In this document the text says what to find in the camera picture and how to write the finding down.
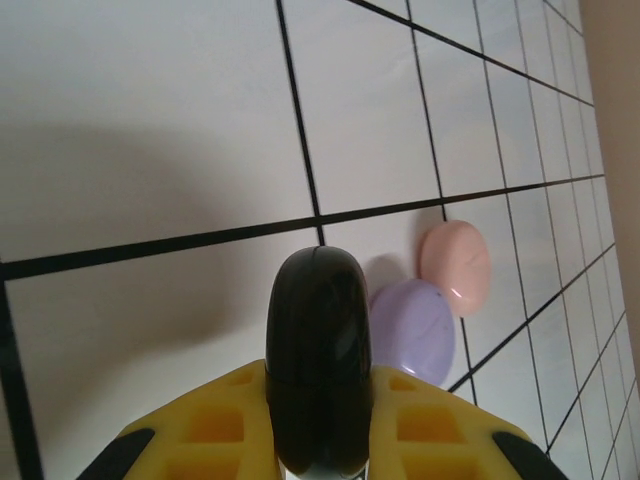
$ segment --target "pink stone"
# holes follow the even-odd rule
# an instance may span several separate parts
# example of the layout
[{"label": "pink stone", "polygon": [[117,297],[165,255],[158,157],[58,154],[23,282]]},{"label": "pink stone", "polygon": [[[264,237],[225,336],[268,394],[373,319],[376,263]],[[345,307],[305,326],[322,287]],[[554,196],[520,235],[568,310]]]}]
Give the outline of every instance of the pink stone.
[{"label": "pink stone", "polygon": [[491,258],[482,234],[460,220],[430,230],[419,253],[420,278],[437,286],[457,316],[477,312],[489,296]]}]

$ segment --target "square grid cell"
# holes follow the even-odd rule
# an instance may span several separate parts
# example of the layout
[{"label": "square grid cell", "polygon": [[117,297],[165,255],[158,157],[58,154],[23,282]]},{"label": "square grid cell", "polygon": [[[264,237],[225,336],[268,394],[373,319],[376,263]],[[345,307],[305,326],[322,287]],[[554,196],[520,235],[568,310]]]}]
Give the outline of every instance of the square grid cell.
[{"label": "square grid cell", "polygon": [[20,350],[0,368],[24,372],[3,377],[0,475],[73,478],[130,420],[264,356],[293,251],[350,251],[373,294],[416,275],[444,219],[481,231],[493,271],[442,387],[570,478],[637,475],[578,0],[31,3],[0,30],[0,326]]}]

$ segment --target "white floor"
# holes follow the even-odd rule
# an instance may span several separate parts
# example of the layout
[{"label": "white floor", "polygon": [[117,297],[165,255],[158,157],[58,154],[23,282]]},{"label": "white floor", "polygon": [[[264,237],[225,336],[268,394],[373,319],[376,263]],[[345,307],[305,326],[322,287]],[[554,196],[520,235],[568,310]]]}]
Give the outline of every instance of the white floor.
[{"label": "white floor", "polygon": [[[444,388],[571,479],[638,478],[578,0],[23,0],[0,18],[2,328],[37,448],[10,349],[0,409],[23,468],[39,451],[45,478],[75,478],[130,421],[262,357],[293,251],[345,248],[373,291],[413,275],[446,216],[495,268]],[[2,480],[11,438],[0,413]]]}]

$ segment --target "black plastic part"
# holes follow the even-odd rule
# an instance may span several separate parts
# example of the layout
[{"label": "black plastic part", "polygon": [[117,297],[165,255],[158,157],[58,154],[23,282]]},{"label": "black plastic part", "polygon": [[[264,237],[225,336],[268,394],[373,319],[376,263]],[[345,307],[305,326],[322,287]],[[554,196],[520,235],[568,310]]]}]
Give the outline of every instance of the black plastic part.
[{"label": "black plastic part", "polygon": [[116,438],[100,452],[78,480],[123,480],[155,432],[143,428]]},{"label": "black plastic part", "polygon": [[266,395],[278,456],[303,478],[349,478],[369,458],[373,408],[367,290],[358,262],[301,250],[273,285]]},{"label": "black plastic part", "polygon": [[496,432],[493,441],[522,480],[568,480],[540,447],[508,432]]}]

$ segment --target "beige wall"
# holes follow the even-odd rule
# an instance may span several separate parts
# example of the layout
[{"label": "beige wall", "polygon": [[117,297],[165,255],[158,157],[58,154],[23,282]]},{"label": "beige wall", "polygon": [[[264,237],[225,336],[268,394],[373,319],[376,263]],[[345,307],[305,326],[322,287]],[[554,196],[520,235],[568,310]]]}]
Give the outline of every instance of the beige wall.
[{"label": "beige wall", "polygon": [[640,371],[640,1],[582,0],[593,97]]}]

